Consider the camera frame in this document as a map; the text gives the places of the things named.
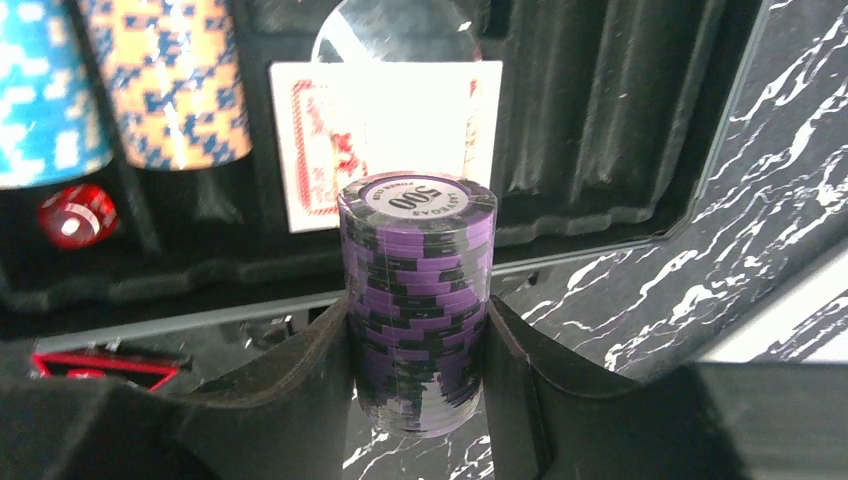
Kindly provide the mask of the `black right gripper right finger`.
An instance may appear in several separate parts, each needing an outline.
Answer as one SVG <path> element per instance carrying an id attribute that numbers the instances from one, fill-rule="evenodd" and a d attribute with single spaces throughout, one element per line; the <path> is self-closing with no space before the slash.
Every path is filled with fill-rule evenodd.
<path id="1" fill-rule="evenodd" d="M 499 479 L 843 479 L 843 364 L 690 363 L 640 383 L 488 304 Z"/>

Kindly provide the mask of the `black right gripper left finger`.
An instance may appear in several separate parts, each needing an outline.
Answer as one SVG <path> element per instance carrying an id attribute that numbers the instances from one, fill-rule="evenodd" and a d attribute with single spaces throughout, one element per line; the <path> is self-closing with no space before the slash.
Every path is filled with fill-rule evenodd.
<path id="1" fill-rule="evenodd" d="M 106 377 L 3 380 L 5 479 L 338 479 L 352 370 L 346 302 L 188 394 Z"/>

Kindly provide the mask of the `purple poker chip stack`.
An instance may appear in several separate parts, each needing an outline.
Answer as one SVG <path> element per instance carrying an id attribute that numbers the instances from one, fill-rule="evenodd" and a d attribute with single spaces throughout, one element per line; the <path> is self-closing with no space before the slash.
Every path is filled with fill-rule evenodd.
<path id="1" fill-rule="evenodd" d="M 405 437 L 454 431 L 479 401 L 496 195 L 465 178 L 391 172 L 343 188 L 338 213 L 364 413 Z"/>

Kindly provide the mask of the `black foam-lined poker case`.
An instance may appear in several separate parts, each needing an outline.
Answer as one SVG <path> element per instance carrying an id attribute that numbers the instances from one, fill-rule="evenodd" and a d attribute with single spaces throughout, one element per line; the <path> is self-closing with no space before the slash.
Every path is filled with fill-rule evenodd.
<path id="1" fill-rule="evenodd" d="M 306 60 L 329 1 L 235 1 L 253 152 L 197 173 L 117 157 L 90 180 L 118 231 L 63 251 L 51 187 L 1 195 L 1 337 L 34 339 L 343 286 L 336 231 L 288 230 L 269 67 Z M 498 273 L 654 242 L 686 223 L 763 1 L 463 1 L 503 64 L 492 190 Z"/>

